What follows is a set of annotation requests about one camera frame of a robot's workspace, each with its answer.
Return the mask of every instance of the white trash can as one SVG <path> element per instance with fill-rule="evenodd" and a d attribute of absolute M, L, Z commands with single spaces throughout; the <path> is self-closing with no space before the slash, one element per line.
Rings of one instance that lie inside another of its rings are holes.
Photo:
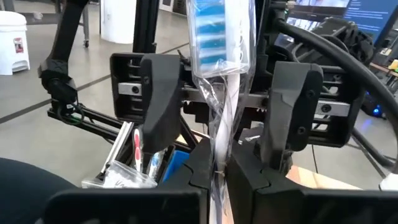
<path fill-rule="evenodd" d="M 30 69 L 26 30 L 23 15 L 0 11 L 0 75 Z"/>

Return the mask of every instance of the trash can lid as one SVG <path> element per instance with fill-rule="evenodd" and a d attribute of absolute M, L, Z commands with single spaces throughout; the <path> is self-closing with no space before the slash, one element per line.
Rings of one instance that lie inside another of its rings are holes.
<path fill-rule="evenodd" d="M 25 16 L 9 11 L 0 11 L 0 26 L 22 26 L 26 25 Z"/>

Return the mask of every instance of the concrete floor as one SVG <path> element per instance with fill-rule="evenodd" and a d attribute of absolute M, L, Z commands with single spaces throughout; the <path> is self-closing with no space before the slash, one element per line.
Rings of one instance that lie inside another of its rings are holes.
<path fill-rule="evenodd" d="M 52 12 L 41 3 L 16 1 L 17 11 Z M 84 178 L 100 170 L 111 146 L 94 134 L 48 118 L 49 96 L 37 78 L 36 69 L 50 52 L 56 25 L 29 26 L 27 31 L 32 69 L 11 77 L 0 77 L 0 157 L 28 162 L 79 185 Z M 112 44 L 100 39 L 99 8 L 90 6 L 90 47 L 83 47 L 83 30 L 76 35 L 69 61 L 70 76 L 84 88 L 79 98 L 87 107 L 113 115 L 109 56 L 113 52 L 130 52 L 131 45 Z M 157 51 L 165 52 L 188 43 L 186 18 L 160 11 L 156 42 Z M 179 48 L 189 54 L 187 45 Z M 202 131 L 192 116 L 185 116 L 193 129 Z M 387 121 L 361 113 L 356 127 L 384 154 L 397 155 L 397 143 Z M 364 189 L 377 189 L 381 176 L 355 142 L 341 149 L 307 146 L 294 154 L 294 164 L 325 174 Z"/>

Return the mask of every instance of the plastic packaging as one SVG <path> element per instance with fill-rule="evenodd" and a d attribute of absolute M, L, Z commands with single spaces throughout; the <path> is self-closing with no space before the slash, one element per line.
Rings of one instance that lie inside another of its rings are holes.
<path fill-rule="evenodd" d="M 104 183 L 101 180 L 93 179 L 93 180 L 83 180 L 81 182 L 81 187 L 83 189 L 103 189 Z"/>
<path fill-rule="evenodd" d="M 254 0 L 188 0 L 193 81 L 210 107 L 210 223 L 222 223 L 224 170 L 256 70 Z"/>
<path fill-rule="evenodd" d="M 157 183 L 118 161 L 112 161 L 106 170 L 104 188 L 154 188 Z"/>

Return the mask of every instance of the white pillar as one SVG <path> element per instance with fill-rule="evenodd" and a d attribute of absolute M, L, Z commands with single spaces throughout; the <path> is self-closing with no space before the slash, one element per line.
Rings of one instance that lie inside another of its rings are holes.
<path fill-rule="evenodd" d="M 101 0 L 101 38 L 132 44 L 137 0 Z"/>

